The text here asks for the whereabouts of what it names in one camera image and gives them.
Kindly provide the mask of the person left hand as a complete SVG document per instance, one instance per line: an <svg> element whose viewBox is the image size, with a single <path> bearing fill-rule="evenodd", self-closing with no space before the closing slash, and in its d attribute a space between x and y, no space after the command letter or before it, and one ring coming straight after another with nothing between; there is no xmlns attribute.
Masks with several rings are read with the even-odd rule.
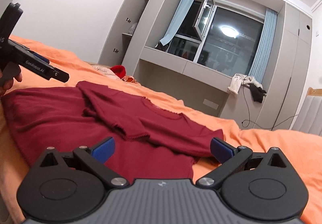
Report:
<svg viewBox="0 0 322 224"><path fill-rule="evenodd" d="M6 91L12 88L14 81L21 82L22 81L22 74L19 73L16 75L13 79L5 81L3 86L0 87L0 95L3 96L5 95Z"/></svg>

